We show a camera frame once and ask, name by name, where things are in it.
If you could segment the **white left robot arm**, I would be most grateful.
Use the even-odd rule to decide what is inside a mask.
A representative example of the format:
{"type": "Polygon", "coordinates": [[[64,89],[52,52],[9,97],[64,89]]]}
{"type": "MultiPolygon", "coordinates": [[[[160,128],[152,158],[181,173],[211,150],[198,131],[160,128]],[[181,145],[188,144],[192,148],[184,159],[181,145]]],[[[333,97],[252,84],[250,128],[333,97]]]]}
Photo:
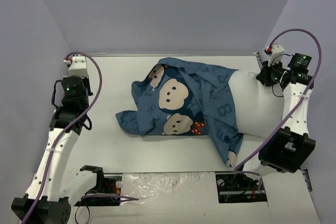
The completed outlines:
{"type": "Polygon", "coordinates": [[[93,103],[89,79],[78,75],[59,81],[64,97],[53,114],[43,157],[22,198],[14,198],[11,209],[22,223],[67,223],[71,209],[90,191],[106,185],[100,167],[86,166],[65,187],[62,177],[70,153],[85,125],[93,103]]]}

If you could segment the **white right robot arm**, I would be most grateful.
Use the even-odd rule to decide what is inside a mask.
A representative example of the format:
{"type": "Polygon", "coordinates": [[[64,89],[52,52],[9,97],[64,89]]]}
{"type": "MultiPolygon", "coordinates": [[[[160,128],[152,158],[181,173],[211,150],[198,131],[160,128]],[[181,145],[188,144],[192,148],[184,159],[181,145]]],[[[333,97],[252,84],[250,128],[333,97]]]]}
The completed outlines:
{"type": "Polygon", "coordinates": [[[316,146],[307,123],[312,58],[295,53],[284,67],[284,56],[283,49],[274,49],[260,73],[238,70],[230,78],[239,132],[265,138],[255,154],[235,166],[237,188],[270,173],[295,173],[316,146]]]}

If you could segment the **blue letter print pillowcase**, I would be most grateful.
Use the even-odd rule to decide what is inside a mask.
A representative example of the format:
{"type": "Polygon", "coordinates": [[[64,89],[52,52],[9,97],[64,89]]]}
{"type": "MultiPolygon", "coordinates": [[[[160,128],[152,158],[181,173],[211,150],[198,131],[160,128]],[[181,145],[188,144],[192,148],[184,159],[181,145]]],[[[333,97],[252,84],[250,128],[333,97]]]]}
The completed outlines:
{"type": "Polygon", "coordinates": [[[243,135],[239,133],[229,80],[234,69],[163,58],[143,81],[131,84],[135,111],[116,119],[132,135],[208,135],[224,164],[234,167],[243,135]]]}

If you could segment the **white pillow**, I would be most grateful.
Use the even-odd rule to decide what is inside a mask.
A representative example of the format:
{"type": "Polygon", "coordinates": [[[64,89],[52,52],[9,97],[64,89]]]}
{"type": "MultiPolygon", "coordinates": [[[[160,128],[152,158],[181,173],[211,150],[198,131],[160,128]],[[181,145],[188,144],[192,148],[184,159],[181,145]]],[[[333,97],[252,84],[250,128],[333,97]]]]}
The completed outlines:
{"type": "Polygon", "coordinates": [[[280,86],[266,87],[257,74],[237,70],[229,79],[239,133],[267,138],[282,119],[284,98],[280,86]]]}

